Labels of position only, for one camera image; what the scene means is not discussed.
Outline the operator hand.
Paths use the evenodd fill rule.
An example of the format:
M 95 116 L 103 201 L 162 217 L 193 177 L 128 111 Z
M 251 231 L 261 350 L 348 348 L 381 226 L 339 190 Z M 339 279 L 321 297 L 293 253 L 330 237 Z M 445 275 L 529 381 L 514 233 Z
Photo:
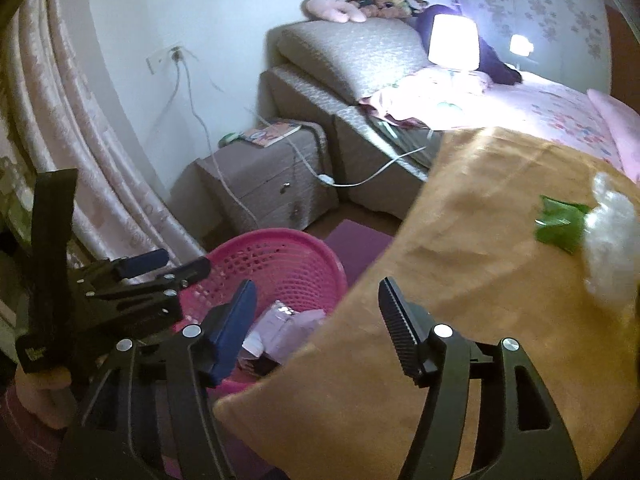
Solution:
M 15 374 L 18 400 L 53 430 L 66 428 L 74 418 L 77 403 L 70 392 L 71 384 L 72 375 L 65 367 L 26 373 L 19 365 Z

